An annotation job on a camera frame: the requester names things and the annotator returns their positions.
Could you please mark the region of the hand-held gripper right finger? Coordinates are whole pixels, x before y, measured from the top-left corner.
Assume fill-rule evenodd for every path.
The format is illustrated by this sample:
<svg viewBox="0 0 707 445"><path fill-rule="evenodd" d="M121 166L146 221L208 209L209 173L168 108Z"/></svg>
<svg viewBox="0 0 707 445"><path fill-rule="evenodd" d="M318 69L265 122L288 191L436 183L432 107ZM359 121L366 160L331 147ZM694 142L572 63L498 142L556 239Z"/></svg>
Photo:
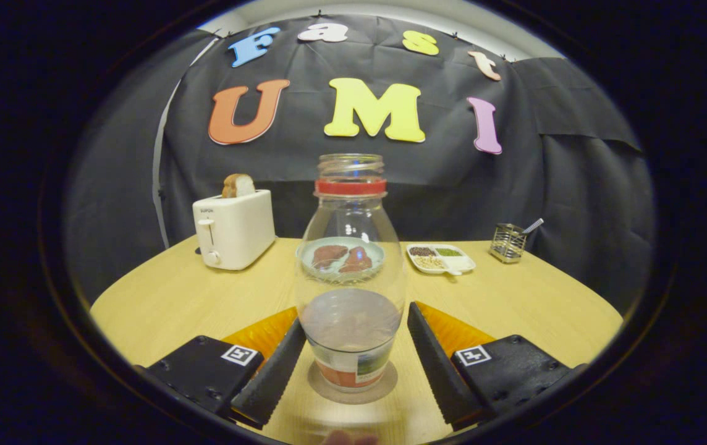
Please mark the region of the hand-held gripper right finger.
<svg viewBox="0 0 707 445"><path fill-rule="evenodd" d="M518 334L497 340L414 301L407 326L445 423L454 431L542 400L579 375Z"/></svg>

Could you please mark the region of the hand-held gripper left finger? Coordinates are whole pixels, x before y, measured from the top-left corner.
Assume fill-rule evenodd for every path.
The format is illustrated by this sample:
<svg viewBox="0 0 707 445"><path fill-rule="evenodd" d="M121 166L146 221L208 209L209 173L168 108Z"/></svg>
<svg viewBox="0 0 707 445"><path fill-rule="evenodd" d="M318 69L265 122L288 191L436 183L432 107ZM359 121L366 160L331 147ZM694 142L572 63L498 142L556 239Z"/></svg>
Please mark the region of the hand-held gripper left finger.
<svg viewBox="0 0 707 445"><path fill-rule="evenodd" d="M306 337L294 307L221 340L195 336L148 367L148 382L179 402L262 428L273 414L302 354Z"/></svg>

